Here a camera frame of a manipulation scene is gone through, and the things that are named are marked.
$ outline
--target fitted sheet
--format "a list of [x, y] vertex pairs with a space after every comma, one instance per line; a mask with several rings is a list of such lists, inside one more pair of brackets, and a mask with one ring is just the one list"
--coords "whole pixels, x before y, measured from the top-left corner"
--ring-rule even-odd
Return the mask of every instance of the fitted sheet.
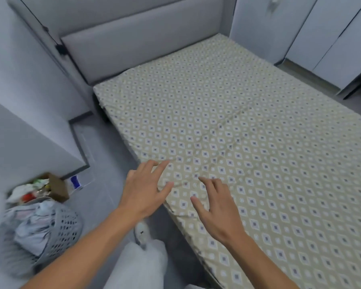
[[222, 287], [252, 288], [193, 209], [198, 176], [301, 288], [361, 288], [360, 115], [219, 34], [94, 91], [140, 161], [171, 160], [166, 207]]

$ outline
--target white shoe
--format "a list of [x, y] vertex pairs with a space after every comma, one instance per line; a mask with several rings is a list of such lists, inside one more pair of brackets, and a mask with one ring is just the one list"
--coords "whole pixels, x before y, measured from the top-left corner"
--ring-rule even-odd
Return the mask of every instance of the white shoe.
[[149, 226], [144, 221], [140, 221], [135, 225], [134, 234], [136, 242], [143, 248], [145, 248], [146, 244], [152, 239]]

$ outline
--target gray headboard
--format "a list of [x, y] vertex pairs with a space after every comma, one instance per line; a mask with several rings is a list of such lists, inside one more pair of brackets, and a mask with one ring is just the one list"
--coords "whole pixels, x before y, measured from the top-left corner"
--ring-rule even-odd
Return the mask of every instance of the gray headboard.
[[[44, 44], [50, 39], [52, 44], [66, 46], [90, 85], [219, 31], [228, 35], [235, 4], [235, 0], [8, 2]], [[49, 37], [40, 37], [38, 27], [44, 29], [44, 34], [48, 28]], [[61, 64], [70, 72], [74, 67], [66, 67], [67, 62]]]

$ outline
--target laundry basket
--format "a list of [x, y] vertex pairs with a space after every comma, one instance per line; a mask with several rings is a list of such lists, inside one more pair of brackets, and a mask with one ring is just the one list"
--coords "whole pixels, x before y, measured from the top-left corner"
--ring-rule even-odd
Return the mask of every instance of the laundry basket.
[[[34, 199], [27, 205], [39, 203], [48, 197]], [[14, 241], [14, 228], [0, 225], [0, 267], [14, 277], [32, 275], [34, 268], [48, 263], [73, 246], [82, 233], [83, 221], [79, 214], [65, 205], [55, 202], [55, 224], [50, 228], [50, 237], [44, 251], [35, 256]]]

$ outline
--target cabinet door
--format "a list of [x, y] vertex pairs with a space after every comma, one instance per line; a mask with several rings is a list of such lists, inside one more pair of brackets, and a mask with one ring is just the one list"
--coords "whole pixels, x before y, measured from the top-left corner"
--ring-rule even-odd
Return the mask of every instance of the cabinet door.
[[313, 72], [341, 89], [361, 74], [361, 11]]
[[286, 58], [313, 71], [361, 9], [361, 0], [317, 0]]
[[279, 62], [316, 1], [237, 0], [230, 38], [270, 63]]

